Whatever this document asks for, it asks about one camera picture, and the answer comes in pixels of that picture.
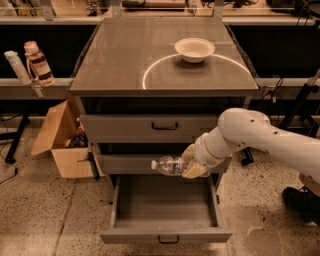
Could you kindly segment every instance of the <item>drawer handle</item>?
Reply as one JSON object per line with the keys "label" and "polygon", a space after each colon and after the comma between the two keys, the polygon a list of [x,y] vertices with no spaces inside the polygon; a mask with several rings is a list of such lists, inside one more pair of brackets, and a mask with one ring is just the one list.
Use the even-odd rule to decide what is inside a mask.
{"label": "drawer handle", "polygon": [[161,241],[161,237],[158,236],[158,241],[159,241],[160,244],[177,244],[180,241],[180,237],[177,235],[177,240],[176,241],[164,242],[164,241]]}
{"label": "drawer handle", "polygon": [[157,126],[154,123],[151,124],[151,127],[153,130],[177,130],[178,129],[178,123],[175,123],[175,126]]}

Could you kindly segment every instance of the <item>drawer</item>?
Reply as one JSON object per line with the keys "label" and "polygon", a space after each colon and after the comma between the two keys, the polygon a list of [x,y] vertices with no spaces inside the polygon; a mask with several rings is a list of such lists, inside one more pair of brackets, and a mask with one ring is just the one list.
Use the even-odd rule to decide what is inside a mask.
{"label": "drawer", "polygon": [[104,243],[227,242],[211,177],[119,175]]}
{"label": "drawer", "polygon": [[[159,174],[151,169],[151,161],[157,160],[167,154],[119,154],[119,155],[101,155],[96,154],[99,165],[104,174]],[[231,162],[232,157],[227,157],[222,163],[216,166],[212,173],[225,173]]]}
{"label": "drawer", "polygon": [[91,142],[193,142],[217,124],[216,115],[82,115]]}

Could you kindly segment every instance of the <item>curved line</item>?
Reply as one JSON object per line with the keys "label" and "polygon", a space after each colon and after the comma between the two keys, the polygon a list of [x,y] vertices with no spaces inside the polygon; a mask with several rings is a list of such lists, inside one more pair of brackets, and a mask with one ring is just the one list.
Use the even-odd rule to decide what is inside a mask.
{"label": "curved line", "polygon": [[[160,63],[161,61],[164,61],[164,60],[166,60],[166,59],[169,59],[169,58],[172,58],[172,57],[175,57],[175,56],[178,56],[178,55],[180,55],[180,54],[177,53],[177,54],[168,55],[168,56],[163,57],[163,58],[155,61],[154,63],[152,63],[152,64],[150,65],[150,67],[148,67],[148,69],[144,72],[144,75],[143,75],[143,78],[142,78],[142,87],[143,87],[143,89],[144,89],[144,90],[146,89],[146,84],[145,84],[145,82],[146,82],[147,75],[149,74],[150,70],[151,70],[155,65],[157,65],[157,64]],[[238,65],[240,68],[242,68],[244,71],[246,71],[248,74],[250,74],[250,71],[249,71],[248,68],[246,68],[245,66],[243,66],[243,65],[241,65],[240,63],[236,62],[236,61],[233,60],[233,59],[230,59],[230,58],[228,58],[228,57],[225,57],[225,56],[222,56],[222,55],[219,55],[219,54],[214,54],[214,53],[211,54],[211,56],[216,56],[216,57],[218,57],[218,58],[231,61],[232,63]]]}

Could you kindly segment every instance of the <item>gray cabinet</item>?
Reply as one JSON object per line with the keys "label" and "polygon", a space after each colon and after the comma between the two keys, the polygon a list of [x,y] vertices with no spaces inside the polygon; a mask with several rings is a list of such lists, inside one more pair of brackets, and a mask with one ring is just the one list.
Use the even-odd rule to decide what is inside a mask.
{"label": "gray cabinet", "polygon": [[[181,60],[174,43],[201,37],[216,55]],[[110,18],[70,88],[102,171],[113,180],[105,243],[226,242],[216,189],[231,157],[206,178],[159,175],[151,160],[179,156],[218,115],[258,91],[221,22],[211,18]]]}

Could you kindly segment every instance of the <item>metal stand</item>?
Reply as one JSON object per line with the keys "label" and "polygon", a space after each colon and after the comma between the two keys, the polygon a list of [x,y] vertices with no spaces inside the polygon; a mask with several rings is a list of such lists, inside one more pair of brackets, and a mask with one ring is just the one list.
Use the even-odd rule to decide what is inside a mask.
{"label": "metal stand", "polygon": [[245,154],[246,158],[241,160],[242,166],[247,166],[249,164],[252,164],[254,162],[250,148],[245,148],[242,150],[242,152]]}
{"label": "metal stand", "polygon": [[319,76],[320,76],[320,69],[318,70],[316,75],[313,78],[311,78],[310,81],[308,81],[308,83],[303,85],[298,96],[295,99],[294,107],[292,108],[292,110],[289,113],[287,113],[285,115],[284,119],[282,120],[281,124],[279,125],[280,129],[288,130],[288,127],[289,127],[290,123],[292,122],[293,118],[296,115],[300,115],[302,120],[307,120],[310,123],[310,125],[312,126],[309,135],[311,137],[316,137],[317,131],[319,129],[319,124],[312,118],[311,114],[309,114],[304,109],[304,103],[311,92],[316,93],[319,91],[318,86],[315,85]]}
{"label": "metal stand", "polygon": [[7,154],[7,157],[5,159],[6,163],[13,164],[16,160],[14,159],[14,153],[16,152],[16,149],[18,147],[20,137],[22,135],[22,132],[24,130],[24,127],[30,123],[30,120],[28,119],[29,113],[24,113],[22,120],[19,124],[18,130],[16,132],[8,132],[0,134],[0,140],[11,140],[13,139],[9,152]]}

